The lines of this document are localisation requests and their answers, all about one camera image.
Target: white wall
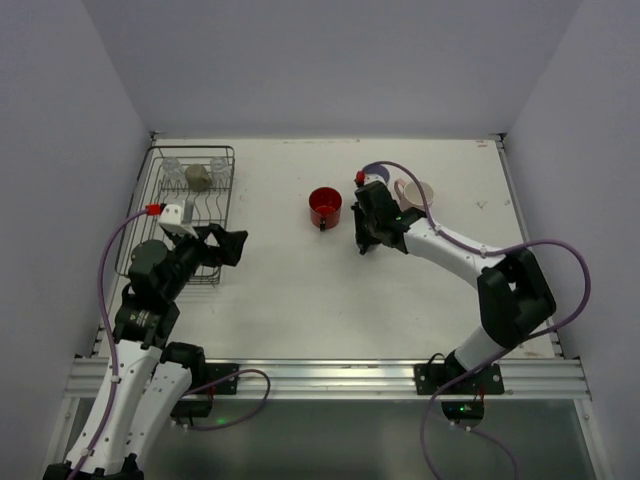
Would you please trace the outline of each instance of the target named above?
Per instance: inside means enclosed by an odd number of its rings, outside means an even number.
[[[173,135],[506,131],[580,0],[85,0]]]
[[[532,237],[569,240],[591,266],[590,306],[562,338],[584,361],[621,480],[640,465],[639,18],[637,0],[585,0],[507,137]],[[545,267],[567,312],[582,280],[558,258]]]
[[[0,45],[0,465],[34,479],[148,136],[79,1],[3,1]]]

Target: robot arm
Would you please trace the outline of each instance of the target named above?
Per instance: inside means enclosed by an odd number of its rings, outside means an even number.
[[[378,244],[433,261],[477,289],[481,326],[445,360],[439,383],[476,368],[491,355],[522,343],[556,309],[534,254],[523,248],[497,257],[469,253],[439,235],[440,230],[480,251],[497,250],[444,227],[435,231],[424,212],[401,211],[381,178],[368,175],[353,206],[356,243],[362,255]]]
[[[167,345],[180,314],[175,299],[201,265],[237,265],[248,234],[226,232],[216,224],[191,227],[189,202],[162,207],[158,223],[174,247],[148,240],[133,250],[130,283],[122,292],[113,329],[118,375],[112,374],[111,359],[79,439],[64,463],[47,468],[45,480],[66,479],[78,465],[78,480],[142,479],[141,469],[162,421],[190,386],[208,380],[202,348]],[[206,243],[210,234],[217,246]],[[113,383],[117,388],[110,402]],[[101,425],[107,410],[109,417]],[[97,443],[88,451],[96,432]]]

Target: red connector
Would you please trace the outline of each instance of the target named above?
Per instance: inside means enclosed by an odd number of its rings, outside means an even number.
[[[362,185],[364,185],[364,179],[365,179],[365,173],[362,170],[356,173],[356,185],[358,187],[361,187]]]
[[[152,217],[155,217],[156,215],[160,215],[162,213],[162,210],[164,209],[164,205],[160,203],[150,203],[149,205],[146,206],[146,209],[147,209],[147,215],[151,215]]]

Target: dish rack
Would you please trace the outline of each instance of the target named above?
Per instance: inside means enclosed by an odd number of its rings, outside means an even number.
[[[194,227],[217,223],[226,229],[235,174],[233,148],[229,146],[156,146],[147,151],[145,158],[156,154],[157,156],[153,157],[147,169],[148,176],[140,198],[139,209],[149,203],[180,203],[189,200],[194,204],[191,223]],[[229,165],[229,175],[224,176],[223,179],[211,177],[211,185],[206,190],[196,192],[189,188],[185,178],[175,180],[165,174],[161,164],[166,157],[177,158],[183,171],[190,165],[201,164],[210,177],[211,159],[224,158]],[[152,239],[161,240],[169,248],[173,248],[173,243],[158,226],[157,216],[144,215],[133,221],[120,241],[115,262],[116,273],[126,277],[131,265],[133,249],[140,243]],[[209,235],[207,243],[217,244],[213,235]],[[220,283],[220,276],[221,267],[201,266],[191,277],[188,285],[217,285]]]

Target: black bracket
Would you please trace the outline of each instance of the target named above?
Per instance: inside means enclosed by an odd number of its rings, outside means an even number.
[[[442,413],[448,420],[458,424],[465,422],[477,425],[484,418],[484,401],[480,399],[479,401],[442,402]]]
[[[418,363],[413,366],[413,381],[416,384],[416,393],[418,395],[433,395],[447,380],[443,363],[432,363],[431,365]],[[482,392],[483,387],[484,395],[502,395],[504,393],[502,372],[498,364],[494,363],[486,367],[467,380],[454,385],[444,394],[477,395]]]
[[[240,369],[240,365],[237,363],[207,363],[205,364],[206,380],[198,382],[198,384],[192,384],[191,389],[198,388],[199,386],[206,385],[207,383],[214,382],[220,378],[231,375]],[[212,392],[202,392],[202,394],[208,393],[209,395],[235,395],[238,389],[238,377],[233,377],[226,382],[222,382],[215,387]],[[174,418],[207,418],[211,413],[213,404],[211,400],[180,400],[176,403],[175,407],[171,411],[171,417]]]
[[[237,363],[207,363],[206,368],[209,377],[207,383],[209,383],[237,372],[240,369],[240,365]],[[238,377],[222,382],[215,388],[216,395],[235,395],[238,388]]]

